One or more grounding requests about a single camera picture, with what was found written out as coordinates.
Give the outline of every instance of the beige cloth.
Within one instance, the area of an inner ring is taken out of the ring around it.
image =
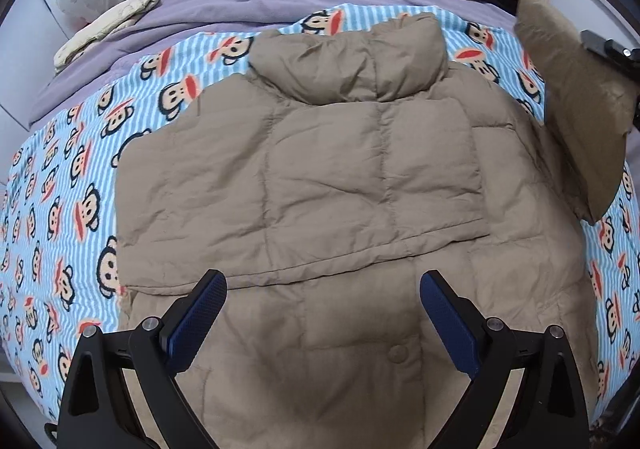
[[[420,305],[429,269],[485,316],[564,327],[592,411],[594,294],[554,137],[447,61],[429,14],[331,37],[265,32],[249,61],[129,144],[116,178],[121,328],[161,316],[207,269],[227,277],[177,379],[217,444],[426,448],[468,384]]]
[[[135,24],[145,13],[155,8],[160,0],[124,0],[108,9],[98,19],[82,28],[62,45],[53,57],[56,73],[89,51],[110,33]]]

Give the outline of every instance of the cable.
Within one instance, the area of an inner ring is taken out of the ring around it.
[[[51,443],[58,447],[58,426],[56,424],[52,424],[51,422],[47,422],[44,425],[44,432],[47,435],[47,438],[51,440]]]

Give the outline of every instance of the jacket sleeve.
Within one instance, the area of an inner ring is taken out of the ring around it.
[[[585,50],[574,25],[547,0],[520,0],[515,32],[545,79],[541,142],[555,141],[559,184],[576,215],[597,222],[622,180],[626,134],[640,86]]]

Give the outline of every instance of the cartoon monkey face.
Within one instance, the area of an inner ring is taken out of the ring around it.
[[[35,330],[38,326],[38,310],[33,297],[28,297],[24,301],[24,316],[27,319],[27,326]]]
[[[520,107],[524,109],[524,111],[529,115],[535,118],[536,116],[533,114],[533,107],[531,106],[528,100],[523,100],[521,98],[516,98],[516,100],[520,103]]]
[[[36,188],[36,181],[38,177],[35,173],[31,173],[31,177],[29,178],[29,183],[27,184],[27,190],[24,192],[24,203],[27,203],[31,195],[33,194],[33,190]]]
[[[180,82],[165,86],[158,95],[158,109],[167,122],[171,122],[180,113],[182,106],[191,104],[198,96],[200,89],[193,75],[187,75]]]
[[[18,190],[15,192],[14,199],[11,200],[11,212],[14,212],[18,207],[18,201],[20,200],[20,192],[22,191],[22,186],[18,187]]]
[[[622,347],[620,348],[620,368],[624,369],[626,362],[631,355],[631,333],[625,328],[625,338],[622,340]]]
[[[331,13],[327,10],[319,10],[306,17],[300,26],[302,26],[302,33],[305,34],[318,35],[320,32],[324,32],[324,35],[335,35],[342,31],[343,20],[342,10],[335,10]]]
[[[31,174],[31,171],[33,171],[33,156],[29,155],[27,157],[27,167],[24,170],[24,181],[27,181],[27,178]]]
[[[18,341],[20,351],[22,351],[22,342],[24,340],[24,326],[19,317],[15,318],[15,340]]]
[[[24,281],[24,260],[18,258],[18,262],[15,264],[15,291],[19,292],[22,282]]]
[[[49,208],[49,219],[47,220],[47,239],[49,239],[49,241],[58,239],[61,217],[62,204],[60,203],[60,196],[56,196],[56,199],[53,200]]]
[[[22,158],[22,148],[18,149],[18,151],[14,153],[14,158],[11,161],[11,165],[13,167],[17,166],[20,158]]]
[[[44,155],[44,162],[42,163],[41,171],[47,170],[49,168],[49,166],[51,165],[51,162],[53,161],[55,155],[57,154],[58,154],[58,140],[56,140],[53,144],[51,144],[51,147],[47,149],[47,152]]]
[[[462,50],[458,50],[455,53],[454,59],[457,62],[470,66],[486,80],[500,84],[500,74],[498,70],[486,61],[486,55],[482,50],[462,48]]]
[[[89,184],[82,201],[76,202],[74,206],[74,224],[79,241],[84,241],[87,230],[93,232],[98,230],[100,225],[100,193],[98,193],[94,184]]]
[[[31,204],[31,209],[29,209],[27,216],[27,236],[31,239],[36,237],[36,212],[33,204]]]
[[[58,166],[55,166],[47,175],[47,178],[42,184],[42,198],[40,203],[43,203],[49,199],[53,194],[53,190],[56,188],[56,175],[58,174]]]
[[[609,334],[609,342],[613,344],[620,328],[620,302],[617,294],[614,293],[613,299],[606,300],[605,308],[607,310],[607,334]]]
[[[110,236],[106,246],[100,252],[98,266],[95,271],[100,293],[107,299],[111,299],[116,294],[122,295],[122,287],[118,282],[117,245],[118,242],[115,236]]]
[[[485,45],[489,50],[494,49],[494,35],[486,26],[469,22],[466,24],[465,33],[476,43]]]
[[[9,315],[12,315],[15,310],[15,296],[11,289],[9,289],[9,302],[6,307],[9,310]]]
[[[162,77],[169,69],[169,61],[171,60],[172,49],[167,48],[159,54],[152,55],[140,64],[140,79],[148,80],[154,73],[158,77]]]
[[[604,397],[609,387],[609,363],[598,361],[598,400]]]
[[[631,180],[629,171],[626,170],[626,166],[622,170],[622,187],[625,190],[626,199],[631,201],[631,197],[634,195],[634,183]]]
[[[45,309],[47,310],[47,342],[50,343],[53,338],[53,333],[60,331],[60,323],[58,322],[58,312],[53,304],[45,303]]]
[[[529,95],[531,100],[539,104],[541,95],[538,85],[522,70],[518,70],[517,74],[518,80],[520,81],[520,87],[524,90],[525,93],[527,93],[527,95]]]
[[[145,136],[149,133],[151,133],[151,129],[147,127],[140,132],[132,134],[127,140],[125,140],[120,146],[120,149],[118,149],[118,152],[111,158],[111,167],[113,167],[114,169],[118,167],[118,165],[120,164],[120,158],[122,157],[122,153],[124,152],[124,148],[129,145],[132,140],[140,138],[141,136]]]
[[[31,279],[35,283],[40,282],[40,270],[42,269],[42,252],[40,251],[40,242],[36,241],[36,247],[33,249],[33,257],[31,258]]]
[[[107,88],[107,90],[98,99],[98,114],[103,114],[111,103],[113,102],[114,86]]]
[[[636,321],[640,320],[640,290],[634,292],[634,307],[633,312],[636,314]]]
[[[75,127],[69,133],[69,138],[66,140],[64,153],[65,160],[71,156],[71,151],[78,144],[78,140],[80,140],[80,135],[84,131],[84,122],[81,122],[80,127]]]
[[[105,115],[106,125],[100,132],[102,138],[117,133],[124,123],[132,117],[134,109],[133,106],[129,104],[132,100],[132,98],[125,100]]]
[[[76,290],[74,289],[72,279],[74,277],[74,269],[71,265],[67,265],[63,268],[62,258],[58,260],[56,266],[56,294],[60,295],[60,301],[62,301],[62,307],[68,312],[71,309],[71,305],[76,299]]]
[[[49,145],[49,142],[53,140],[53,137],[55,137],[55,135],[56,121],[52,120],[51,122],[49,122],[49,124],[47,124],[47,129],[44,132],[44,145],[42,146],[43,149],[47,148],[47,145]]]
[[[31,366],[31,361],[28,363],[29,366],[29,380],[31,381],[31,386],[33,386],[33,390],[42,398],[42,387],[40,385],[40,378],[33,366]]]
[[[89,155],[91,155],[92,141],[87,142],[86,147],[81,145],[74,159],[71,161],[69,169],[69,178],[71,178],[71,187],[75,187],[79,178],[84,177],[86,168],[89,165]]]
[[[66,382],[66,378],[69,375],[69,368],[71,366],[71,357],[66,353],[66,350],[60,344],[58,349],[58,373],[62,382]]]
[[[611,221],[611,216],[607,216],[603,220],[600,220],[600,231],[598,233],[598,238],[600,239],[601,247],[607,251],[609,257],[611,257],[613,252],[613,247],[615,246],[615,228],[613,227],[613,222]]]
[[[5,216],[2,223],[0,223],[0,243],[6,241],[7,234],[9,234],[9,216]]]
[[[236,36],[229,37],[222,42],[220,48],[213,50],[209,54],[209,62],[212,63],[222,57],[222,63],[225,66],[236,64],[240,58],[249,54],[253,42],[253,37],[247,37],[245,39]]]
[[[15,218],[14,231],[11,235],[11,242],[15,243],[16,241],[18,241],[18,239],[20,239],[20,212],[18,212],[18,215]]]
[[[80,112],[82,111],[82,106],[84,106],[84,102],[80,102],[80,104],[66,112],[66,125],[71,125],[72,122],[78,120],[78,116],[80,116]]]
[[[11,253],[9,252],[9,247],[4,250],[4,257],[2,258],[2,263],[0,263],[0,272],[6,272],[6,269],[9,268],[9,262],[11,261]]]

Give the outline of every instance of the monkey print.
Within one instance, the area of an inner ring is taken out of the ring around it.
[[[613,299],[605,302],[607,310],[607,334],[610,344],[613,344],[618,336],[618,330],[622,328],[622,314],[620,313],[620,301],[617,292],[613,292]]]
[[[92,141],[81,145],[78,148],[78,152],[71,161],[71,167],[69,168],[69,178],[71,178],[71,187],[75,187],[80,178],[84,178],[86,174],[87,166],[89,165],[89,156],[91,155]]]
[[[486,80],[500,84],[500,74],[494,66],[486,61],[486,55],[476,48],[462,48],[454,55],[454,60],[466,64],[481,74]]]
[[[74,205],[73,211],[76,238],[81,243],[87,231],[95,232],[100,225],[100,193],[94,184],[89,184],[84,192],[84,198]]]
[[[152,55],[140,64],[140,80],[149,80],[154,74],[157,77],[164,76],[169,70],[169,62],[171,61],[172,48]]]
[[[75,127],[69,133],[69,138],[66,140],[65,148],[63,149],[65,160],[67,160],[71,156],[71,151],[78,145],[78,141],[80,140],[80,136],[84,131],[84,122],[80,123],[80,127]]]
[[[605,218],[600,220],[600,230],[598,232],[598,239],[600,240],[600,246],[604,249],[604,251],[609,254],[609,257],[613,254],[613,247],[616,244],[614,239],[616,230],[613,227],[613,221],[611,220],[611,216],[606,216]]]
[[[229,37],[222,41],[219,48],[216,48],[207,55],[207,60],[213,63],[222,58],[222,63],[225,66],[231,66],[249,54],[253,42],[253,37],[247,37],[245,39],[236,36]]]
[[[468,22],[466,24],[465,33],[476,43],[483,44],[489,48],[489,50],[494,49],[494,34],[486,26],[480,26],[478,23]]]
[[[302,26],[303,34],[336,35],[342,31],[343,23],[344,12],[342,10],[338,9],[331,13],[327,10],[319,10],[306,17],[300,26]]]
[[[62,307],[68,312],[76,299],[76,289],[73,285],[74,269],[71,265],[63,266],[62,258],[56,263],[54,278],[54,294],[60,296]]]
[[[118,149],[118,152],[115,155],[113,155],[113,157],[111,158],[111,167],[113,167],[114,169],[118,167],[118,164],[120,163],[120,158],[122,157],[122,153],[124,152],[124,148],[127,145],[129,145],[129,143],[132,142],[132,140],[135,140],[136,138],[140,138],[141,136],[145,136],[146,134],[149,134],[149,133],[151,133],[151,129],[147,127],[146,129],[140,132],[132,134],[127,140],[125,140],[120,146],[120,149]]]
[[[47,239],[49,241],[58,239],[60,223],[62,223],[62,203],[60,203],[60,196],[56,196],[49,207],[49,219],[47,220]]]
[[[84,102],[80,102],[80,104],[66,112],[66,125],[71,125],[78,120],[82,111],[82,106],[84,106]]]
[[[35,299],[28,297],[24,300],[24,317],[27,320],[27,326],[31,330],[38,327],[38,310],[35,307]]]
[[[51,339],[53,338],[54,333],[58,333],[60,331],[60,322],[58,321],[58,311],[53,306],[53,303],[45,303],[45,310],[47,311],[47,316],[49,319],[47,320],[47,342],[51,343]]]
[[[100,136],[102,138],[107,138],[108,136],[117,133],[124,123],[133,116],[134,108],[131,105],[132,101],[133,98],[128,98],[124,102],[118,104],[115,108],[111,109],[111,111],[104,116],[106,124],[100,132]]]
[[[106,298],[111,299],[114,295],[122,295],[122,286],[118,282],[118,265],[116,262],[116,247],[118,242],[115,236],[107,239],[107,244],[100,252],[98,265],[95,270],[96,279],[100,293]]]
[[[178,116],[183,107],[189,106],[200,94],[198,79],[187,75],[180,82],[169,84],[160,90],[158,95],[158,110],[167,122]]]

